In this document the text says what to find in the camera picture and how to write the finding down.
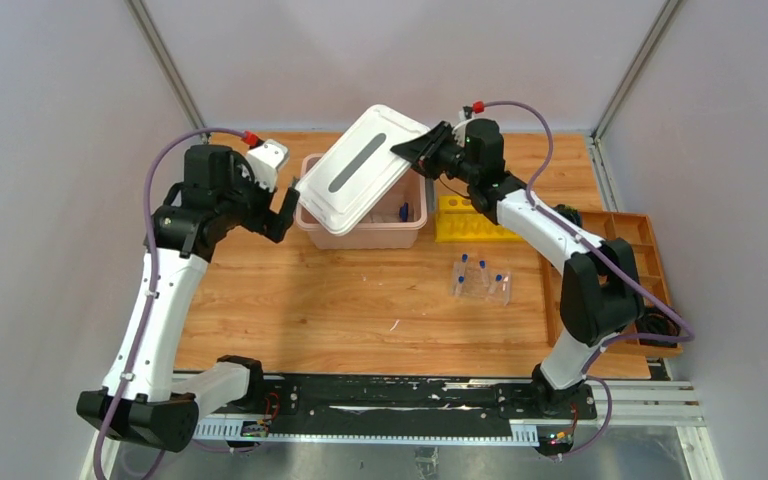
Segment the syringe with blue base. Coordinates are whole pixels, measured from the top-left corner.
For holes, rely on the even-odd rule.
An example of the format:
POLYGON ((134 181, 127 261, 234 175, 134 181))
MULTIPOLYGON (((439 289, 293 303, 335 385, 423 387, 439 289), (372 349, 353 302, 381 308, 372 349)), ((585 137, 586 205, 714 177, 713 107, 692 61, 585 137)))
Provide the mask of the syringe with blue base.
POLYGON ((410 219, 408 203, 386 205, 371 214, 374 223, 405 223, 410 219))

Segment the white bin lid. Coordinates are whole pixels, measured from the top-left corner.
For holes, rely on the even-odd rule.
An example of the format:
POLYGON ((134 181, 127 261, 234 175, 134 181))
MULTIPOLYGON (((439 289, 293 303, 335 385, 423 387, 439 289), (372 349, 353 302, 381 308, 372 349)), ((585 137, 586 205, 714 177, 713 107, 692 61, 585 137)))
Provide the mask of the white bin lid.
POLYGON ((346 235, 410 170, 391 148, 429 131, 386 105, 367 108, 301 176, 299 204, 327 232, 346 235))

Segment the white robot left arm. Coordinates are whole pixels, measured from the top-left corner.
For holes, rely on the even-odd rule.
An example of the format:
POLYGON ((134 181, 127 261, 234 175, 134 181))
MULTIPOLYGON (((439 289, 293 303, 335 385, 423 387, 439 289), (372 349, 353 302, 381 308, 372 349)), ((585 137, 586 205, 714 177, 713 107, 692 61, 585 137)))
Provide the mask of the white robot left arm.
POLYGON ((194 145, 184 178, 150 217, 138 294, 120 350, 102 386, 80 393, 78 416, 106 438, 179 452, 197 424, 233 404, 243 413, 266 400, 260 361, 224 355, 208 370, 173 383, 184 323, 217 244, 236 227, 279 243, 292 226, 299 198, 289 188, 279 211, 270 204, 289 158, 274 140, 245 153, 194 145))

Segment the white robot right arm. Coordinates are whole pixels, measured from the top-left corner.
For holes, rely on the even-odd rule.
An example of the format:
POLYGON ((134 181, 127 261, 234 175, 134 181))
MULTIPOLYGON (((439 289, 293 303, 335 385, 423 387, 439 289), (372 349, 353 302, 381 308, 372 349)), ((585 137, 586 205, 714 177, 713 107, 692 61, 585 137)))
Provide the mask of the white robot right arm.
POLYGON ((390 150, 426 178, 464 182, 477 212, 519 235, 559 272, 563 329, 534 368, 528 396, 537 413, 558 416, 607 341, 644 313, 630 244, 590 233, 540 200, 507 169, 504 137, 492 120, 470 120, 460 128, 441 122, 390 150))

